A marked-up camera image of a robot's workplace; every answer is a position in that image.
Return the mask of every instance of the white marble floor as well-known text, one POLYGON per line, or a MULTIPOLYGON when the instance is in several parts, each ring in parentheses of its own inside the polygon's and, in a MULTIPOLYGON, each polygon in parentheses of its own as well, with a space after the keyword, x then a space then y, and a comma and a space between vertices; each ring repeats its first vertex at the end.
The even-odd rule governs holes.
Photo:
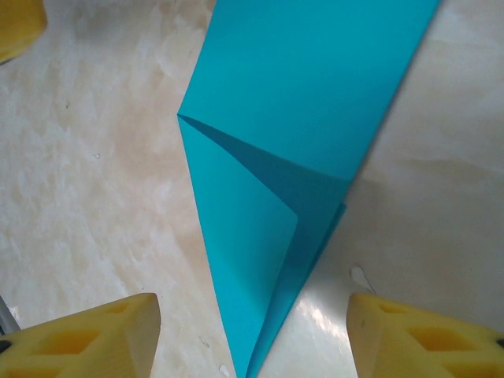
MULTIPOLYGON (((21 327, 142 291, 153 377, 234 376, 176 111, 212 0, 46 0, 0 68, 0 295, 21 327)), ((357 285, 504 332, 504 3, 446 0, 262 377, 354 377, 357 285)))

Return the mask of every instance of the yellow foam block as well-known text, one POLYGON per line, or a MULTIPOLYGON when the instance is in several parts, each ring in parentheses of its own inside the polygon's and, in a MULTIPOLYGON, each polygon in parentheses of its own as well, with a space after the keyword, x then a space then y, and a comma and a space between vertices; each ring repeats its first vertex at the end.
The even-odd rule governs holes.
POLYGON ((504 335, 488 328, 364 294, 346 327, 359 378, 504 378, 504 335))
POLYGON ((161 315, 140 294, 0 337, 0 378, 147 378, 161 315))
POLYGON ((46 26, 43 0, 0 0, 0 63, 25 52, 46 26))

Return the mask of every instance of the folded paper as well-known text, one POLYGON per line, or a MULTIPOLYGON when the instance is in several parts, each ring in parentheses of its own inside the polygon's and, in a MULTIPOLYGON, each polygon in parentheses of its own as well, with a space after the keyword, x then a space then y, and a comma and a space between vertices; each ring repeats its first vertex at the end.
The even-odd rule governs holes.
POLYGON ((438 0, 218 0, 179 111, 220 315, 254 377, 438 0))

